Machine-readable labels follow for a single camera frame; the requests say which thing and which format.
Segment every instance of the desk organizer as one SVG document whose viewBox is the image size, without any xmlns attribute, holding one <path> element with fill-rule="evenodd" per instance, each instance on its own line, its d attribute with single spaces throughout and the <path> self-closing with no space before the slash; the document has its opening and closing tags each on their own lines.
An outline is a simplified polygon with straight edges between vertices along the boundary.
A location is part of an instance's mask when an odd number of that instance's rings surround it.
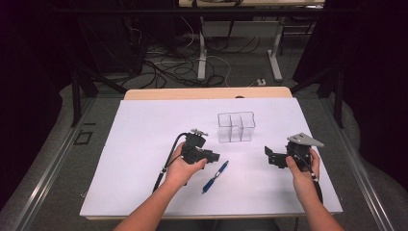
<svg viewBox="0 0 408 231">
<path fill-rule="evenodd" d="M 255 129 L 252 112 L 218 114 L 218 141 L 251 141 Z"/>
</svg>

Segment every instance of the white paper sheet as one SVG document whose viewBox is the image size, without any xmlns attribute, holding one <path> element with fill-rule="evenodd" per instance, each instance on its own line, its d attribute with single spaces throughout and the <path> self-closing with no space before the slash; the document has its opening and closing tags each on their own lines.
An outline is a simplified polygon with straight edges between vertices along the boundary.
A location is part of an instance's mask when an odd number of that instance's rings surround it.
<svg viewBox="0 0 408 231">
<path fill-rule="evenodd" d="M 251 141 L 219 143 L 217 115 L 236 112 L 254 113 Z M 191 128 L 209 133 L 203 148 L 219 153 L 220 158 L 198 171 L 174 196 L 165 217 L 304 213 L 289 169 L 269 165 L 264 151 L 266 145 L 285 153 L 287 137 L 300 132 L 312 137 L 297 100 L 243 98 L 121 101 L 80 215 L 129 215 L 152 193 L 176 137 Z M 226 170 L 202 194 L 203 186 L 227 160 Z M 324 163 L 319 183 L 327 210 L 342 212 Z"/>
</svg>

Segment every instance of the desk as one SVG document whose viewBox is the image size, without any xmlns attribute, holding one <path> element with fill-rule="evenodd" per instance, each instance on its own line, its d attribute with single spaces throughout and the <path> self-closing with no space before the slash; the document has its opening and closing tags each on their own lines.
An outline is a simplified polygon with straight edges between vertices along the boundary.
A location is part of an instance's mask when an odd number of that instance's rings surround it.
<svg viewBox="0 0 408 231">
<path fill-rule="evenodd" d="M 304 215 L 290 171 L 269 165 L 264 145 L 285 152 L 286 137 L 299 132 L 311 136 L 309 128 L 288 89 L 262 88 L 259 94 L 257 90 L 130 90 L 117 111 L 80 215 L 89 219 L 129 215 L 151 194 L 175 138 L 191 128 L 208 132 L 204 148 L 221 156 L 174 196 L 164 218 Z M 217 113 L 236 111 L 255 114 L 252 141 L 218 143 Z M 227 169 L 202 195 L 202 187 L 226 160 L 230 161 Z M 324 163 L 320 185 L 328 211 L 342 212 Z"/>
<path fill-rule="evenodd" d="M 192 0 L 179 0 L 179 6 L 190 8 Z M 233 7 L 231 3 L 210 3 L 197 0 L 197 7 Z M 311 6 L 322 5 L 324 0 L 243 0 L 240 7 L 290 7 L 290 6 Z M 227 37 L 230 22 L 228 21 L 204 21 L 201 17 L 202 33 L 200 33 L 200 59 L 198 65 L 198 80 L 205 79 L 205 66 L 207 50 L 205 48 L 205 37 Z M 230 37 L 258 37 L 273 38 L 272 49 L 268 50 L 268 58 L 272 68 L 273 78 L 277 82 L 283 81 L 276 54 L 282 37 L 282 30 L 285 18 L 280 17 L 279 21 L 236 21 Z"/>
</svg>

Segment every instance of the blue pen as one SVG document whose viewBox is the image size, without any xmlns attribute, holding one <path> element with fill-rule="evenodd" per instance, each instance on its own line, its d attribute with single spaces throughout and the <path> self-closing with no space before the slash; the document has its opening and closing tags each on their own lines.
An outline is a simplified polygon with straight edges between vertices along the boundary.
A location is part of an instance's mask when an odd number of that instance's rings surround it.
<svg viewBox="0 0 408 231">
<path fill-rule="evenodd" d="M 207 192 L 207 190 L 209 190 L 211 188 L 211 186 L 213 185 L 213 183 L 216 181 L 216 179 L 219 177 L 219 175 L 225 170 L 225 168 L 228 165 L 228 161 L 226 161 L 221 168 L 219 169 L 219 171 L 216 173 L 216 175 L 203 187 L 203 194 Z"/>
</svg>

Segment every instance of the person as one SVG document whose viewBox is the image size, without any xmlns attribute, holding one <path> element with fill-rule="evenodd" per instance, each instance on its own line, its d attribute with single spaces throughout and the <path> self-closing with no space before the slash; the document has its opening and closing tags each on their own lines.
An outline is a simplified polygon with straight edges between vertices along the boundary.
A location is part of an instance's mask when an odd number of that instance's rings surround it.
<svg viewBox="0 0 408 231">
<path fill-rule="evenodd" d="M 196 172 L 207 164 L 206 159 L 193 165 L 187 164 L 180 158 L 183 144 L 184 143 L 180 143 L 172 154 L 171 160 L 174 161 L 167 169 L 164 183 L 135 209 L 135 211 L 124 219 L 115 228 L 115 231 L 156 230 L 171 198 L 177 194 Z M 310 148 L 310 154 L 312 156 L 312 170 L 317 178 L 319 178 L 319 155 L 312 148 Z M 310 172 L 300 171 L 291 156 L 286 158 L 286 162 L 293 175 L 293 186 L 296 191 L 297 199 L 306 213 L 306 218 L 311 229 L 313 231 L 343 230 L 340 224 L 320 203 Z"/>
</svg>

